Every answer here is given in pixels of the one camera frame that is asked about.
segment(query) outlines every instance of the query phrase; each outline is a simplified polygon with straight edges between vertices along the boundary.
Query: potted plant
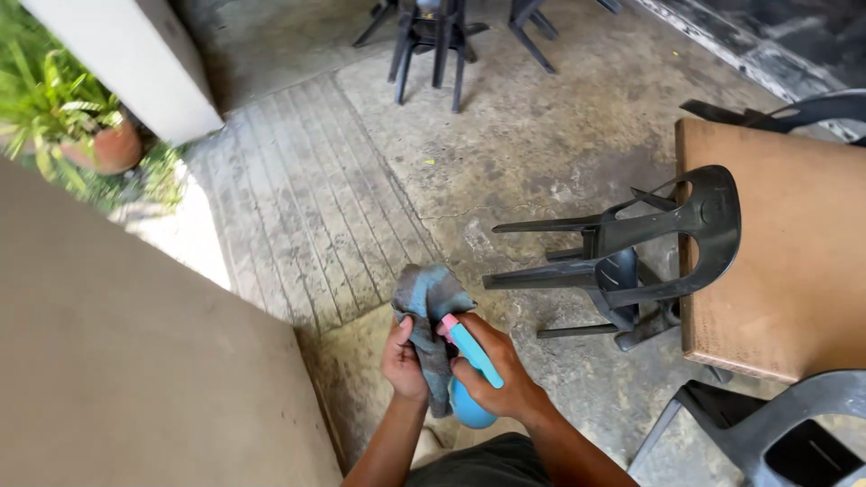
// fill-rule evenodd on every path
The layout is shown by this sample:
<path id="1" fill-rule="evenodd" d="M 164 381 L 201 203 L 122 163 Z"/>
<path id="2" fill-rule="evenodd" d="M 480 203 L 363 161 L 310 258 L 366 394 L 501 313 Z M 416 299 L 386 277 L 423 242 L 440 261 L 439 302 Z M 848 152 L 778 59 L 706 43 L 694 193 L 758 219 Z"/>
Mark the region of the potted plant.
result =
<path id="1" fill-rule="evenodd" d="M 48 181 L 77 191 L 75 164 L 118 174 L 141 160 L 141 142 L 117 97 L 15 0 L 0 0 L 0 123 L 14 159 L 28 144 Z"/>

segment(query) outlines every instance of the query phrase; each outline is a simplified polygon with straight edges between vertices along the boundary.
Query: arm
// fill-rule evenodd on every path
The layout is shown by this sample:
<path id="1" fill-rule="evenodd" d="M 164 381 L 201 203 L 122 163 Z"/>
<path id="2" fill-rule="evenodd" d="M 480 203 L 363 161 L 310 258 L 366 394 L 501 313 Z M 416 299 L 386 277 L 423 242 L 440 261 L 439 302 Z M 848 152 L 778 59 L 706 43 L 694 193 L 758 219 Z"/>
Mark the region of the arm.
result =
<path id="1" fill-rule="evenodd" d="M 421 375 L 415 348 L 409 342 L 412 320 L 395 319 L 382 353 L 382 374 L 394 396 L 361 458 L 343 480 L 343 487 L 403 485 L 427 413 L 427 381 Z"/>
<path id="2" fill-rule="evenodd" d="M 637 487 L 619 465 L 559 414 L 544 389 L 520 364 L 507 334 L 472 313 L 456 318 L 484 348 L 505 386 L 491 386 L 463 357 L 451 362 L 454 375 L 481 407 L 497 416 L 517 419 L 526 427 L 554 485 Z"/>

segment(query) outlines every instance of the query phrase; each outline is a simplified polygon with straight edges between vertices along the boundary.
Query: table top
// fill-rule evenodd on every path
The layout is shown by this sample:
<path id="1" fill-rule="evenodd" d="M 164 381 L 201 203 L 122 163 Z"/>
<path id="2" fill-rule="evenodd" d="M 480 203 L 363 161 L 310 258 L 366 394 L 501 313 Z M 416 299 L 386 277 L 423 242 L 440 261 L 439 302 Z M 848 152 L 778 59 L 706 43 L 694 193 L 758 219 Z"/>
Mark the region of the table top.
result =
<path id="1" fill-rule="evenodd" d="M 788 383 L 866 368 L 866 148 L 683 119 L 676 152 L 727 167 L 742 213 L 730 269 L 682 299 L 685 357 Z"/>

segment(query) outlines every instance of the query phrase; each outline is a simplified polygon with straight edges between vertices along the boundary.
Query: gray cloth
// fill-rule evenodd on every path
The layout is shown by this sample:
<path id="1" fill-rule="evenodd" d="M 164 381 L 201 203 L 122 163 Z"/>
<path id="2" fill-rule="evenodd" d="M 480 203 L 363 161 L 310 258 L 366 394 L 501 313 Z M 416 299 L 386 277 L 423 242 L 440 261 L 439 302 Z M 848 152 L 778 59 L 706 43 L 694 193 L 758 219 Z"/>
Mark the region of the gray cloth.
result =
<path id="1" fill-rule="evenodd" d="M 397 291 L 391 300 L 397 321 L 412 317 L 412 335 L 421 372 L 430 386 L 430 412 L 434 418 L 449 416 L 448 383 L 451 380 L 449 360 L 457 349 L 436 334 L 436 326 L 448 313 L 465 313 L 476 303 L 451 270 L 440 263 L 421 267 L 407 265 L 397 279 Z"/>
<path id="2" fill-rule="evenodd" d="M 452 451 L 409 472 L 405 487 L 543 487 L 553 485 L 535 444 L 510 432 L 466 450 Z"/>

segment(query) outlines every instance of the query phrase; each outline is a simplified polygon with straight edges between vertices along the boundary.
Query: blue spray bottle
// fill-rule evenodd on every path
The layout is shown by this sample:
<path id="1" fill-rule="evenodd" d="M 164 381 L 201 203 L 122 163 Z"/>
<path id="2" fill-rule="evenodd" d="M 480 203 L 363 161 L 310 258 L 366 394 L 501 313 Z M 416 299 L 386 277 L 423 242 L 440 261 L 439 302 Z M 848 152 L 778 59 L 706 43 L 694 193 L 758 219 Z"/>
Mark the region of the blue spray bottle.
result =
<path id="1" fill-rule="evenodd" d="M 442 324 L 436 329 L 436 334 L 441 335 L 445 340 L 453 343 L 460 349 L 469 364 L 490 383 L 491 386 L 500 389 L 505 385 L 499 373 L 493 367 L 493 362 L 484 353 L 484 350 L 475 341 L 475 338 L 469 331 L 451 314 L 445 315 L 442 318 Z M 486 428 L 496 421 L 496 417 L 490 414 L 474 399 L 469 397 L 469 392 L 466 387 L 457 380 L 456 377 L 451 378 L 448 386 L 451 408 L 454 409 L 454 416 L 463 425 L 469 428 L 481 429 Z"/>

